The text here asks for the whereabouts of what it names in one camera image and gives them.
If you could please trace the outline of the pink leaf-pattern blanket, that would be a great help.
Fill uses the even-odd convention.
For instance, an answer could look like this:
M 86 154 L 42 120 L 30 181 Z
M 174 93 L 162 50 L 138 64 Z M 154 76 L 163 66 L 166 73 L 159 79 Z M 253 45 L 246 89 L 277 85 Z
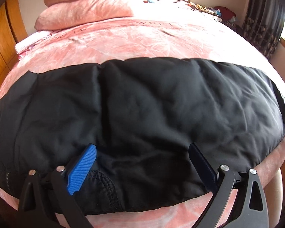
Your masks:
M 265 72 L 285 96 L 285 83 L 274 67 L 246 40 L 219 22 L 203 19 L 193 12 L 189 25 L 167 23 L 172 15 L 163 19 L 140 14 L 133 18 L 118 18 L 77 26 L 58 32 L 58 36 L 43 39 L 33 49 L 14 60 L 9 73 L 0 76 L 0 99 L 11 85 L 26 71 L 43 73 L 84 62 L 102 63 L 109 59 L 135 57 L 204 58 L 216 62 L 236 63 L 256 67 Z M 66 47 L 54 53 L 50 46 Z M 265 160 L 256 167 L 265 188 L 269 204 L 270 227 L 278 223 L 282 210 L 285 171 L 285 138 Z M 189 227 L 206 207 L 211 194 L 193 200 L 142 213 L 115 213 L 90 215 L 96 227 Z

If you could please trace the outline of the white pink folded towel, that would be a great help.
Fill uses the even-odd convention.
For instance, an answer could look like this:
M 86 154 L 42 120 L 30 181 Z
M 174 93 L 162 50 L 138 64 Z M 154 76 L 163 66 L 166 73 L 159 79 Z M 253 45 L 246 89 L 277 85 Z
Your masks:
M 52 35 L 52 33 L 52 30 L 42 30 L 31 34 L 30 36 L 26 37 L 15 45 L 16 54 L 21 54 L 22 52 L 26 51 L 30 46 L 33 46 L 40 40 L 43 40 L 46 37 Z

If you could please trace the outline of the lower pink pillow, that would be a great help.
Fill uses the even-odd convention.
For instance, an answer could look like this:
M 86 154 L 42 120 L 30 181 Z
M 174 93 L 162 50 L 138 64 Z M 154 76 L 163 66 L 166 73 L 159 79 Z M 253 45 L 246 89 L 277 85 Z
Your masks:
M 118 17 L 132 17 L 141 0 L 74 0 L 54 4 L 37 18 L 37 31 L 59 30 Z

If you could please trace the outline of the patterned dark curtain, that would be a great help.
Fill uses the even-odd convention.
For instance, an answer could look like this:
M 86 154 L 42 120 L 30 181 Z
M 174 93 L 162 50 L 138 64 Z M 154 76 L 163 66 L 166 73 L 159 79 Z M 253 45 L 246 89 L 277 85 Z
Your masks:
M 243 37 L 268 60 L 274 54 L 285 22 L 279 0 L 249 0 Z

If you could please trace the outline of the cluttered bedside items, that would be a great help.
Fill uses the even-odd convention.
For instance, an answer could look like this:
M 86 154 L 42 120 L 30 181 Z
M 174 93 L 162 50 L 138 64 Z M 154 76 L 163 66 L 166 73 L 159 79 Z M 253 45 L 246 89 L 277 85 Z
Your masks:
M 224 6 L 207 6 L 193 0 L 144 0 L 142 11 L 155 20 L 192 24 L 196 21 L 229 22 L 236 14 Z

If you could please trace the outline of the wooden wardrobe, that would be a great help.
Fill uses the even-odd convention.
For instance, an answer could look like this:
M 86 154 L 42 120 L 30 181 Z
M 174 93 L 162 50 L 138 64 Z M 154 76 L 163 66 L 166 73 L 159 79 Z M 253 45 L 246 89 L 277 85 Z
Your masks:
M 18 0 L 5 0 L 0 6 L 0 88 L 15 64 L 15 45 L 28 36 Z

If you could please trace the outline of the black padded pants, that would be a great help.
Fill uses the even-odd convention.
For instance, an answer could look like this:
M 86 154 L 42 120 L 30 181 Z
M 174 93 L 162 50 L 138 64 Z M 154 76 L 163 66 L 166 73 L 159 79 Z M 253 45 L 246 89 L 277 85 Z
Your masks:
M 135 58 L 25 73 L 0 99 L 0 188 L 18 198 L 93 144 L 74 199 L 85 215 L 148 211 L 206 193 L 188 156 L 245 172 L 285 136 L 285 98 L 261 70 Z

